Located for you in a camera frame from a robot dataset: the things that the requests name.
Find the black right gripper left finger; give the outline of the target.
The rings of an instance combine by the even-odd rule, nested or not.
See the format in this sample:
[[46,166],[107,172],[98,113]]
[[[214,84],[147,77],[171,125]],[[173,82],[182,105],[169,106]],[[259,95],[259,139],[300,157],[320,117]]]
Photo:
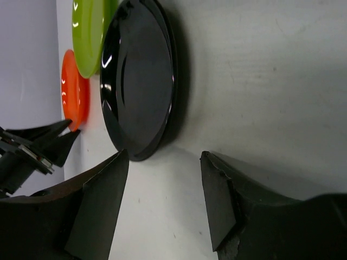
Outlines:
[[108,259],[128,168],[120,151],[31,196],[1,199],[1,259]]

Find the orange plate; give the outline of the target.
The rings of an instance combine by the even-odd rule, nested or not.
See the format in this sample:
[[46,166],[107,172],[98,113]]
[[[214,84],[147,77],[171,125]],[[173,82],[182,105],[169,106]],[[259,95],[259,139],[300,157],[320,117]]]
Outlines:
[[80,75],[71,49],[66,50],[62,61],[61,99],[63,114],[72,121],[69,129],[75,132],[88,120],[90,83]]

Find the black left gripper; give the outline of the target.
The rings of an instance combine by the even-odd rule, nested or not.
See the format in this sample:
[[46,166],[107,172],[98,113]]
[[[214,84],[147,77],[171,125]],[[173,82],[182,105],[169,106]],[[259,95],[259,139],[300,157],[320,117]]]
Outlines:
[[[46,175],[53,165],[63,167],[80,130],[59,136],[72,123],[64,119],[50,125],[27,129],[1,128],[1,197],[13,195],[34,171]],[[53,139],[39,151],[31,149],[36,139]]]

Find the small black plate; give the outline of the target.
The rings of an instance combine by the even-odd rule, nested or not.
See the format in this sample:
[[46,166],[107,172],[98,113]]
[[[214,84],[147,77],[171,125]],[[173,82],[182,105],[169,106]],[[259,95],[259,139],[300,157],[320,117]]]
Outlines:
[[132,161],[153,155],[174,110],[178,81],[175,38],[158,1],[122,1],[107,29],[100,98],[115,148]]

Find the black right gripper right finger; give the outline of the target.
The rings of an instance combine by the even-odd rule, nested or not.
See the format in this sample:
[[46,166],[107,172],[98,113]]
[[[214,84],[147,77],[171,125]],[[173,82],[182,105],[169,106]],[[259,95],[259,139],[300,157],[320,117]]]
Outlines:
[[208,151],[200,164],[219,259],[346,259],[346,194],[293,199],[251,179],[250,164]]

